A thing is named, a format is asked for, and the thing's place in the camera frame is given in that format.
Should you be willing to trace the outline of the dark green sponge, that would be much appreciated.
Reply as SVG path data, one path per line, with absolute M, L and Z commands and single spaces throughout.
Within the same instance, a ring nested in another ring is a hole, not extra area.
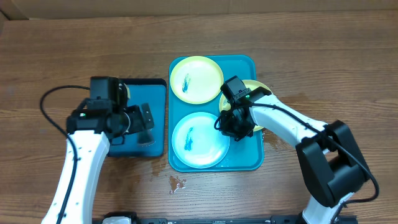
M 137 144 L 139 146 L 150 146 L 153 143 L 155 143 L 155 140 L 149 129 L 143 130 L 137 134 Z

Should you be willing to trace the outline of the light blue plate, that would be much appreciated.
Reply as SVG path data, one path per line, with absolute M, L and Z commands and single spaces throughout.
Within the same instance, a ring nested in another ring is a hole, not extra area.
M 172 148 L 177 158 L 195 169 L 217 165 L 225 157 L 230 137 L 214 128 L 217 117 L 211 113 L 195 112 L 186 115 L 172 133 Z

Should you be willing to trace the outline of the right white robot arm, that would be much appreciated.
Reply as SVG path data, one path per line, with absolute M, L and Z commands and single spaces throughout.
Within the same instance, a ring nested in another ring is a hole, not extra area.
M 251 91 L 223 85 L 221 92 L 231 107 L 221 112 L 215 129 L 240 141 L 262 126 L 293 146 L 311 194 L 298 222 L 336 222 L 343 206 L 371 178 L 350 128 L 340 120 L 327 124 L 309 118 L 263 87 Z

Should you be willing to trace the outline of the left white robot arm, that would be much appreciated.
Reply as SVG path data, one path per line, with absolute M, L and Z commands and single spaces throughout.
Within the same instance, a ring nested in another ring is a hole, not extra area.
M 116 77 L 91 77 L 89 97 L 74 109 L 66 128 L 67 148 L 57 190 L 43 223 L 92 223 L 93 202 L 112 140 L 137 134 L 140 145 L 154 143 L 149 105 L 129 106 L 129 87 Z

